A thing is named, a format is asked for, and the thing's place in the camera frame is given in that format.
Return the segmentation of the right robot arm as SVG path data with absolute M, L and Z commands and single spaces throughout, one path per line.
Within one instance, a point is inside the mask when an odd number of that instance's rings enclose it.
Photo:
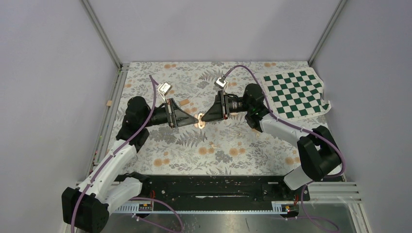
M 311 131 L 274 116 L 263 103 L 264 93 L 258 84 L 248 84 L 242 97 L 219 91 L 211 108 L 201 117 L 203 122 L 221 121 L 231 113 L 246 112 L 250 128 L 270 134 L 297 147 L 300 166 L 283 177 L 279 195 L 291 200 L 298 188 L 320 181 L 332 170 L 343 166 L 337 145 L 328 130 L 319 126 Z

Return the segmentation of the beige earbud charging case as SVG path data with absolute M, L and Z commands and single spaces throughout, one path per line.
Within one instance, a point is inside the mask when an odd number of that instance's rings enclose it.
M 194 124 L 195 128 L 203 129 L 205 127 L 206 123 L 204 121 L 202 121 L 203 116 L 204 116 L 203 113 L 195 114 L 195 117 L 198 120 L 198 122 Z

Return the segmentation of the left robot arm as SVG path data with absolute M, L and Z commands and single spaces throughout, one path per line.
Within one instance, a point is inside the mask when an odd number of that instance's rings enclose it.
M 143 174 L 125 174 L 121 183 L 112 187 L 122 168 L 143 147 L 149 137 L 148 127 L 168 124 L 171 128 L 193 125 L 198 119 L 167 99 L 159 107 L 149 107 L 145 98 L 136 96 L 128 100 L 125 116 L 116 141 L 103 161 L 76 188 L 62 193 L 63 221 L 88 233 L 99 233 L 109 216 L 128 200 L 152 196 L 151 179 Z

